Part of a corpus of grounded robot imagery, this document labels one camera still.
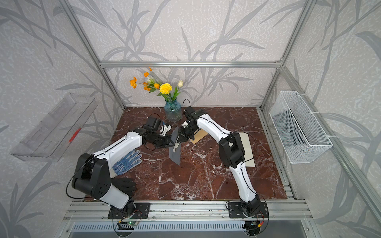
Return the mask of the brown kraft envelope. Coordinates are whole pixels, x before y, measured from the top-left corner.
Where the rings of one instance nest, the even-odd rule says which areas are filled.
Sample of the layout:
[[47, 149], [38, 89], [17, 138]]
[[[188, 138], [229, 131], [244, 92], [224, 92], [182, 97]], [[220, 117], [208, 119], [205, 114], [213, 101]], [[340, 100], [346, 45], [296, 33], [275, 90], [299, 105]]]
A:
[[194, 133], [194, 139], [190, 139], [190, 141], [193, 144], [196, 144], [200, 140], [202, 140], [208, 133], [202, 129], [198, 130], [197, 132]]

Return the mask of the cream paper sheet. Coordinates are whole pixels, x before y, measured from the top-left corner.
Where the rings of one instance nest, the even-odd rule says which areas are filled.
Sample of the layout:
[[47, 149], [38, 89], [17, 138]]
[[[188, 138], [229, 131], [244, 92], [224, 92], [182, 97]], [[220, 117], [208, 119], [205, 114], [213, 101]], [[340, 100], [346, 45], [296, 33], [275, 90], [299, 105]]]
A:
[[255, 167], [255, 161], [254, 161], [254, 156], [253, 156], [253, 151], [252, 151], [252, 145], [249, 139], [249, 135], [244, 132], [239, 133], [244, 150], [245, 150], [245, 155], [244, 155], [244, 162], [247, 167]]

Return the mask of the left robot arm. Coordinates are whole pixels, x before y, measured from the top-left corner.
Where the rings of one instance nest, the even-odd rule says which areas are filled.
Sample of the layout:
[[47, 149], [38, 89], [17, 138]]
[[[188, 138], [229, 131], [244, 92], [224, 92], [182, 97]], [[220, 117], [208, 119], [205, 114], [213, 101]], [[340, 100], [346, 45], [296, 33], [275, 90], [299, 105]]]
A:
[[157, 149], [173, 146], [168, 133], [171, 128], [158, 118], [148, 117], [146, 124], [110, 146], [93, 154], [82, 154], [70, 186], [115, 208], [133, 210], [135, 183], [120, 176], [141, 163], [138, 148], [142, 145], [152, 144]]

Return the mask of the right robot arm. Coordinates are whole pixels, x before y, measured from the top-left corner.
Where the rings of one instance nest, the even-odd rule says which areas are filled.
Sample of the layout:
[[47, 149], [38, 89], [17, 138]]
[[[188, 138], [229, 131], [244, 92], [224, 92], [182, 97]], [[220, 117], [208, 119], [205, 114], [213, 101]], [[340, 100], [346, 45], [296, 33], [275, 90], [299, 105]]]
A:
[[217, 122], [204, 110], [194, 110], [188, 106], [184, 109], [186, 125], [181, 126], [175, 139], [175, 148], [182, 142], [194, 140], [195, 133], [205, 131], [217, 143], [219, 158], [228, 167], [236, 181], [243, 213], [252, 217], [261, 204], [260, 196], [253, 188], [245, 165], [245, 149], [238, 132], [231, 132]]

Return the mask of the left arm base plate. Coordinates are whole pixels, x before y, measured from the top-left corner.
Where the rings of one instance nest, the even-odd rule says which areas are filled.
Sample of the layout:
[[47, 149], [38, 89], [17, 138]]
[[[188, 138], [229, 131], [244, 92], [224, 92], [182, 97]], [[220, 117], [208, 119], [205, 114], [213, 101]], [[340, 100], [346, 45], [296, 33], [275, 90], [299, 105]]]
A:
[[108, 219], [121, 220], [122, 218], [133, 218], [133, 219], [147, 219], [150, 210], [150, 203], [148, 202], [138, 202], [129, 203], [125, 208], [116, 208], [110, 206]]

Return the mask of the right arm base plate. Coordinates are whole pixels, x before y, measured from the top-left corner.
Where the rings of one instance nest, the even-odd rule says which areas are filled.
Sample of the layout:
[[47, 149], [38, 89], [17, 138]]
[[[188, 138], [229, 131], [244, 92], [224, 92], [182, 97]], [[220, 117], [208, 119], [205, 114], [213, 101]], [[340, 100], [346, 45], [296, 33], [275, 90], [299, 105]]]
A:
[[227, 201], [225, 207], [229, 212], [229, 218], [258, 218], [267, 219], [269, 218], [268, 206], [265, 202], [260, 202], [258, 206], [254, 209], [246, 205], [243, 206], [241, 202]]

